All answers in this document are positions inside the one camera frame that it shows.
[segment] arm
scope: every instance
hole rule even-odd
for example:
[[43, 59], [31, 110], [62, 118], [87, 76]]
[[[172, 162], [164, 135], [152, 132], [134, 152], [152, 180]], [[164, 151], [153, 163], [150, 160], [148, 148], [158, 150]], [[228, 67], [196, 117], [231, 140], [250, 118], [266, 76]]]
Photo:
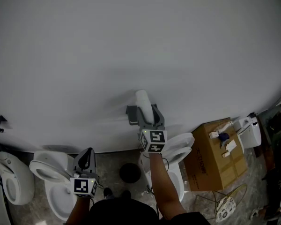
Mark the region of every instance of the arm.
[[78, 197], [77, 202], [69, 218], [67, 219], [66, 224], [69, 225], [80, 224], [89, 213], [89, 202], [90, 202], [90, 198]]
[[150, 167], [155, 199], [163, 217], [171, 220], [176, 215], [186, 213], [179, 201], [175, 186], [165, 169], [160, 154], [150, 154]]

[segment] white wall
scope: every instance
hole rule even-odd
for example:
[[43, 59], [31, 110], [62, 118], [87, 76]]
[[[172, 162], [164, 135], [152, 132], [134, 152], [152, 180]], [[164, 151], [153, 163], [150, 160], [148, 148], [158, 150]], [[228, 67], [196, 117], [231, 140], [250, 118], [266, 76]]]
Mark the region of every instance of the white wall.
[[281, 95], [281, 0], [0, 0], [0, 142], [136, 148], [146, 89], [170, 136]]

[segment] tiled floor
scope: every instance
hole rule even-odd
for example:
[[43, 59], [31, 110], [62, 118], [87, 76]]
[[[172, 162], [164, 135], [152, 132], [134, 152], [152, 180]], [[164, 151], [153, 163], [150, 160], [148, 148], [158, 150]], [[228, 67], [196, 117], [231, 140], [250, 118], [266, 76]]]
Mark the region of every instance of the tiled floor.
[[[266, 182], [261, 181], [266, 174], [265, 162], [263, 157], [255, 158], [253, 149], [245, 151], [245, 157], [248, 163], [248, 171], [237, 182], [229, 186], [224, 193], [227, 193], [240, 184], [248, 185], [247, 193], [236, 211], [222, 224], [263, 224], [263, 221], [258, 218], [253, 221], [249, 220], [251, 211], [256, 207], [262, 207], [267, 204], [266, 197]], [[156, 202], [152, 194], [145, 192], [146, 184], [141, 178], [134, 184], [124, 183], [119, 177], [119, 169], [125, 163], [137, 163], [139, 151], [125, 151], [110, 154], [99, 154], [97, 158], [97, 172], [100, 176], [100, 183], [105, 187], [110, 187], [115, 196], [120, 196], [124, 190], [129, 190], [132, 193], [132, 198], [141, 201], [155, 209]], [[20, 159], [28, 162], [29, 157], [21, 157]], [[182, 177], [184, 179], [185, 194], [182, 201], [184, 208], [191, 212], [193, 211], [193, 203], [196, 195], [207, 196], [212, 198], [212, 193], [209, 192], [191, 192], [187, 181], [184, 163], [179, 164]], [[24, 206], [14, 206], [10, 204], [11, 214], [15, 225], [57, 225], [64, 223], [59, 220], [51, 211], [44, 189], [44, 181], [35, 178], [36, 191], [32, 202]], [[102, 200], [103, 191], [97, 190], [94, 201]], [[213, 217], [214, 204], [208, 200], [199, 199], [196, 202], [196, 210], [200, 211], [206, 218]], [[209, 220], [210, 224], [215, 224], [215, 220]]]

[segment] toilet bowl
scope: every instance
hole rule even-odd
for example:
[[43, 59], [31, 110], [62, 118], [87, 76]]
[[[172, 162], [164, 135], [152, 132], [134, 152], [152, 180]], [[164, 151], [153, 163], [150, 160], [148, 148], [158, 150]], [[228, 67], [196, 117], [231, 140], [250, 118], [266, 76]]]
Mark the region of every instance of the toilet bowl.
[[[180, 134], [173, 137], [167, 141], [167, 150], [162, 151], [163, 162], [166, 169], [168, 170], [168, 175], [173, 182], [179, 200], [182, 201], [184, 196], [184, 183], [179, 168], [179, 162], [181, 162], [191, 151], [191, 147], [194, 143], [194, 137], [191, 133]], [[142, 152], [139, 158], [139, 167], [141, 172], [146, 178], [148, 188], [152, 190], [151, 181], [151, 170], [150, 170], [150, 159], [148, 159], [148, 154]]]
[[24, 205], [33, 199], [33, 174], [16, 156], [0, 152], [0, 175], [6, 198], [12, 204]]
[[236, 121], [233, 125], [237, 132], [239, 143], [244, 152], [247, 148], [261, 145], [261, 133], [256, 117], [245, 117]]
[[30, 162], [30, 170], [44, 180], [50, 208], [61, 220], [66, 221], [76, 204], [77, 197], [71, 192], [74, 158], [63, 152], [37, 151]]

